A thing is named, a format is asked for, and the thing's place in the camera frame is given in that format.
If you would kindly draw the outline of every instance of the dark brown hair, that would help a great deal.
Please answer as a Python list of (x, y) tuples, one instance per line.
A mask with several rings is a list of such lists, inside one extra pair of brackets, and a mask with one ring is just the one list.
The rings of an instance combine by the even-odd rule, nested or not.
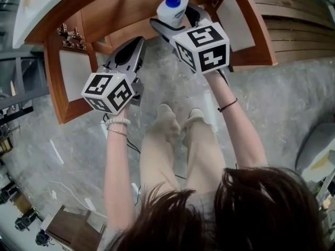
[(219, 250), (327, 250), (317, 202), (288, 169), (225, 169), (214, 208)]
[(106, 250), (206, 250), (202, 215), (187, 206), (192, 190), (157, 196), (159, 187), (146, 196), (134, 225), (113, 240)]
[(224, 170), (214, 199), (214, 229), (187, 206), (192, 190), (143, 200), (134, 225), (106, 250), (325, 251), (318, 205), (304, 181), (288, 169)]

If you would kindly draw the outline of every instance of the white cube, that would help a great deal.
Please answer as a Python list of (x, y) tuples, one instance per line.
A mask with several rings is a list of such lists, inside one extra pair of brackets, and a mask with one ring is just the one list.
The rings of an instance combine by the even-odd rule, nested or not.
[(82, 91), (93, 109), (112, 115), (117, 115), (134, 94), (126, 75), (120, 73), (92, 73)]
[(179, 33), (170, 43), (194, 72), (208, 73), (229, 65), (229, 38), (218, 22)]

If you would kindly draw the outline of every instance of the white tabletop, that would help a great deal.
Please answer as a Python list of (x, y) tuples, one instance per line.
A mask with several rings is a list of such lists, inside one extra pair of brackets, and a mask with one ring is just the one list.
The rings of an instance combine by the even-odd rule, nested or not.
[(13, 48), (24, 44), (38, 22), (62, 0), (21, 0), (14, 26)]

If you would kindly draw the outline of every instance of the white bracelet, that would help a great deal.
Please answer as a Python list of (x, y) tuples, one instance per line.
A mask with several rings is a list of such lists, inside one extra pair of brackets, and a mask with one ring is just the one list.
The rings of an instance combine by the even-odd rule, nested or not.
[(113, 123), (123, 123), (126, 126), (131, 124), (131, 122), (127, 118), (110, 118), (105, 122), (105, 125), (108, 128)]

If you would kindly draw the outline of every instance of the white cable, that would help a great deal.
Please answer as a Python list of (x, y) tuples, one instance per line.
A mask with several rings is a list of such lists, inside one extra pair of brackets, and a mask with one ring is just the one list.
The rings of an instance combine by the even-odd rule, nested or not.
[(87, 207), (86, 205), (84, 205), (84, 204), (77, 198), (77, 196), (74, 195), (74, 193), (72, 192), (72, 190), (71, 190), (70, 188), (68, 188), (67, 186), (65, 186), (63, 183), (61, 183), (61, 182), (57, 182), (57, 181), (51, 181), (51, 180), (48, 181), (48, 182), (57, 183), (57, 184), (62, 185), (65, 189), (68, 189), (68, 190), (70, 191), (70, 193), (75, 197), (75, 199), (77, 199), (77, 201), (78, 201), (84, 208), (89, 209), (90, 211), (92, 211), (93, 213), (95, 213), (95, 214), (97, 214), (97, 215), (99, 215), (99, 216), (103, 216), (104, 218), (107, 218), (105, 215), (102, 215), (102, 214), (100, 214), (99, 212), (94, 211), (94, 210), (92, 210), (91, 208), (89, 208), (89, 207)]
[(51, 193), (51, 190), (50, 190), (49, 186), (48, 186), (48, 192), (49, 192), (50, 196), (53, 197), (53, 195), (52, 195), (52, 193)]

